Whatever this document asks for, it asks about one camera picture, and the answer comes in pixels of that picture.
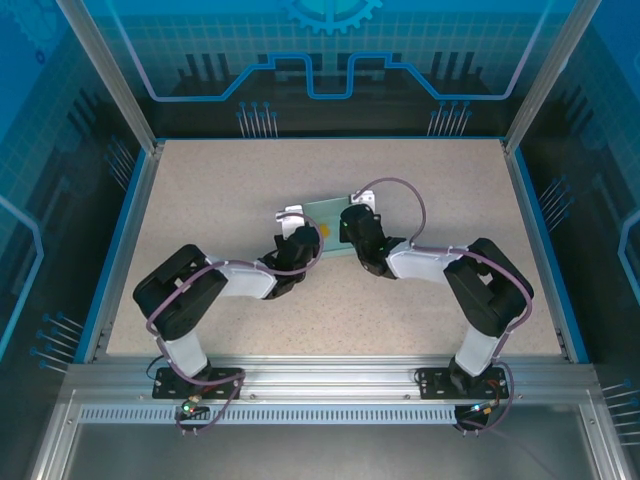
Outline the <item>aluminium mounting rail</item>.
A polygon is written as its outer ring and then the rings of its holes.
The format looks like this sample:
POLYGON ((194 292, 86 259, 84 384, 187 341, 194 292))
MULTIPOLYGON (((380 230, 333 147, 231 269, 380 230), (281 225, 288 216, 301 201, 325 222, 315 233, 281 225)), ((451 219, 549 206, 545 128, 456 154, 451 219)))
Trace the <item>aluminium mounting rail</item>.
MULTIPOLYGON (((508 356, 516 405, 582 404, 600 400, 595 368, 557 356, 508 356)), ((422 367, 446 367, 447 355, 403 356, 213 356, 215 367, 246 373, 242 402, 401 404, 419 400, 414 373, 422 367)), ((77 403, 148 403, 151 380, 144 357, 110 357, 68 368, 60 395, 77 403)))

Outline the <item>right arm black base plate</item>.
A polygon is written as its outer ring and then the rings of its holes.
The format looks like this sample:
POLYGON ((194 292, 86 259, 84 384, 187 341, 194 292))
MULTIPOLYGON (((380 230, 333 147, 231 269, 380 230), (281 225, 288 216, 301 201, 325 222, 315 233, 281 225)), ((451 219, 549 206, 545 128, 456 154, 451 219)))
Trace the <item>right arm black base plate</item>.
POLYGON ((494 366, 475 377, 461 369, 419 368, 414 382, 422 400, 503 400, 509 396, 506 373, 494 366))

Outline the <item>aluminium side rail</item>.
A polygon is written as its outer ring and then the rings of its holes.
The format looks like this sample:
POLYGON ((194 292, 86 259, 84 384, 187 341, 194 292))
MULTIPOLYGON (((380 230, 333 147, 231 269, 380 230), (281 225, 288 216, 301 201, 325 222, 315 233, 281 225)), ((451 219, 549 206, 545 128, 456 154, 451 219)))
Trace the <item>aluminium side rail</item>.
POLYGON ((508 152, 505 145, 502 147, 561 357, 566 362, 579 363, 580 357, 574 352, 571 323, 567 322, 573 319, 573 309, 565 308, 568 294, 564 280, 560 279, 560 282, 557 282, 559 274, 557 259, 551 248, 546 227, 541 223, 541 210, 533 193, 529 173, 526 168, 523 168, 521 154, 508 152))
POLYGON ((142 151, 136 161, 76 349, 74 364, 95 361, 103 329, 116 319, 165 143, 161 139, 153 154, 142 151))

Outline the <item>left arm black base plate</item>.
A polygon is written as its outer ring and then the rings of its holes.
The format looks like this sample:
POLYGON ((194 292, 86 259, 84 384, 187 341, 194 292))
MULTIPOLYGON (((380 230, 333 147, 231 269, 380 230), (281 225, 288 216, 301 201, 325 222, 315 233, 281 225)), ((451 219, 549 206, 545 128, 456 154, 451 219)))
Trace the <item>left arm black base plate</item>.
POLYGON ((240 391, 234 391, 238 385, 238 379, 217 386, 195 385, 179 377, 170 367, 163 367, 156 371, 151 395, 153 399, 161 400, 187 400, 197 395, 205 400, 237 400, 240 391))

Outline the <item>aluminium corner post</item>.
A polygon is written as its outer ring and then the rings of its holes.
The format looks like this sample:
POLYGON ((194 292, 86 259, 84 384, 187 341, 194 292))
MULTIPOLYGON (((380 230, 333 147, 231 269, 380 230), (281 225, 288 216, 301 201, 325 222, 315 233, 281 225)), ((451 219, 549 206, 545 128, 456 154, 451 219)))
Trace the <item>aluminium corner post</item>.
POLYGON ((55 1, 141 148, 158 155, 158 140, 84 1, 55 1))
POLYGON ((503 148, 507 156, 515 154, 601 2, 576 0, 504 138, 503 148))

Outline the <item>aluminium lower frame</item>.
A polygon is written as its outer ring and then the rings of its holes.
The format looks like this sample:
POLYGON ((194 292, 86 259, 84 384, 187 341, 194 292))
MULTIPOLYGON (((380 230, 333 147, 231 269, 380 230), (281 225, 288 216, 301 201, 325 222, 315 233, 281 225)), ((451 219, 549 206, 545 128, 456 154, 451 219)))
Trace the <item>aluminium lower frame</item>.
POLYGON ((454 425, 80 424, 54 410, 30 480, 640 480, 603 403, 520 405, 496 429, 454 425))

